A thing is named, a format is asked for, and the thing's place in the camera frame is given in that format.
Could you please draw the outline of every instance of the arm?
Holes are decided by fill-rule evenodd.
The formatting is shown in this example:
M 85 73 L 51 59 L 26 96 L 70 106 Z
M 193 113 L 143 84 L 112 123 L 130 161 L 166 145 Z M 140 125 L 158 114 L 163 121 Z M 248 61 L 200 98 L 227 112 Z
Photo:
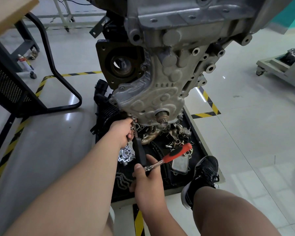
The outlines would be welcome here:
M 127 137 L 133 137 L 131 122 L 114 122 L 86 157 L 41 194 L 5 235 L 101 235 L 109 213 L 118 153 Z
M 157 162 L 150 155 L 147 155 L 147 159 L 152 164 Z M 166 206 L 161 168 L 155 168 L 147 177 L 143 167 L 136 164 L 133 175 L 136 181 L 131 185 L 130 191 L 135 192 L 136 202 L 142 211 L 150 234 L 152 236 L 187 236 Z

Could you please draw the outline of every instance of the screwdriver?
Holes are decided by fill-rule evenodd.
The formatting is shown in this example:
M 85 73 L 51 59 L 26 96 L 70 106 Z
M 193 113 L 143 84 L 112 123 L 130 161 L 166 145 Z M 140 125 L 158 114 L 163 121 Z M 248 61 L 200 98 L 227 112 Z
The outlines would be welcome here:
M 140 163 L 143 167 L 145 167 L 147 165 L 147 158 L 141 143 L 141 138 L 138 137 L 135 120 L 133 120 L 132 126 L 133 126 L 133 134 L 134 134 L 134 138 L 132 140 L 132 148 L 136 156 L 136 162 Z
M 153 164 L 151 166 L 144 167 L 144 170 L 145 171 L 153 170 L 155 167 L 158 167 L 158 166 L 160 166 L 163 163 L 168 163 L 168 162 L 176 159 L 177 157 L 185 154 L 191 148 L 192 148 L 192 145 L 190 143 L 181 145 L 177 149 L 171 151 L 169 154 L 167 154 L 166 156 L 164 156 L 163 159 L 161 159 L 160 161 L 156 162 L 155 164 Z

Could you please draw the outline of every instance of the cart wheel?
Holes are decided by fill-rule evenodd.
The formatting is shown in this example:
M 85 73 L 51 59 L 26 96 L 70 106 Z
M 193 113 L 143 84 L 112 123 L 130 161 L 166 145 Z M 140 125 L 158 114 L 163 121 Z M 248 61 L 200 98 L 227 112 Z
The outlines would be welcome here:
M 256 75 L 260 76 L 260 75 L 263 75 L 264 74 L 264 71 L 256 71 Z
M 30 72 L 30 78 L 31 79 L 37 79 L 37 75 L 33 71 L 31 71 Z

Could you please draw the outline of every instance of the spray can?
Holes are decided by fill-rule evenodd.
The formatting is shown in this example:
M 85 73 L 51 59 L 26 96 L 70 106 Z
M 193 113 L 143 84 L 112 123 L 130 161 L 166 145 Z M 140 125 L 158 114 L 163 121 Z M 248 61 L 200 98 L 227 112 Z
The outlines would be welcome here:
M 24 67 L 24 69 L 26 71 L 32 71 L 33 69 L 31 68 L 31 66 L 28 64 L 27 62 L 27 59 L 22 56 L 22 55 L 18 55 L 18 59 L 19 59 L 19 62 L 21 63 L 21 65 Z

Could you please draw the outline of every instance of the person's right hand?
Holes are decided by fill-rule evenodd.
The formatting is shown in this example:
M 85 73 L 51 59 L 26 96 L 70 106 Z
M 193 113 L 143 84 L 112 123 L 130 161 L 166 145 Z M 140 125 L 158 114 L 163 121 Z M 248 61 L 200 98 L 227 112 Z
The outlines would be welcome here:
M 157 162 L 151 155 L 146 156 L 151 164 Z M 132 175 L 136 177 L 136 180 L 131 184 L 129 190 L 135 192 L 135 199 L 143 218 L 148 220 L 167 213 L 161 168 L 156 167 L 151 170 L 147 177 L 141 164 L 136 164 Z

